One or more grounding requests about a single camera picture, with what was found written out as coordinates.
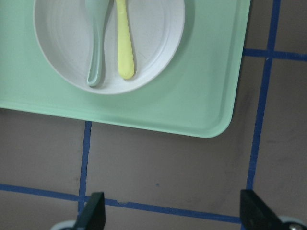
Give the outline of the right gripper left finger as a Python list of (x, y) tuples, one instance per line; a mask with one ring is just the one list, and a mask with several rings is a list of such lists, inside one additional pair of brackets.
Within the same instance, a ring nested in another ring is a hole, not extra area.
[(103, 192), (92, 193), (72, 230), (103, 230), (106, 224)]

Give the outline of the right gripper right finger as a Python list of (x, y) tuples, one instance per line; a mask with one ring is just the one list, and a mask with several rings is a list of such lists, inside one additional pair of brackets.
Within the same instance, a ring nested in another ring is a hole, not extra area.
[(305, 230), (302, 221), (277, 216), (264, 201), (253, 191), (240, 191), (240, 220), (246, 230)]

